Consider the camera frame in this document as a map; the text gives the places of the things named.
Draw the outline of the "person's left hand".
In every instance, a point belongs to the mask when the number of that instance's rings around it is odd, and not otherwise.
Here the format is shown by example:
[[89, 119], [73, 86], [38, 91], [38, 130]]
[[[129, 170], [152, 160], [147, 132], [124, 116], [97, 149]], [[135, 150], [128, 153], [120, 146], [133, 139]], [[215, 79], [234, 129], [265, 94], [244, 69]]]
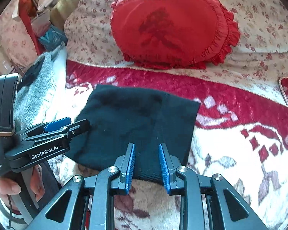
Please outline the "person's left hand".
[[[30, 188], [35, 194], [36, 201], [40, 199], [45, 194], [45, 187], [42, 181], [42, 167], [41, 165], [36, 165], [33, 167]], [[0, 177], [0, 199], [7, 205], [8, 195], [18, 195], [21, 192], [21, 187], [13, 180], [5, 177]]]

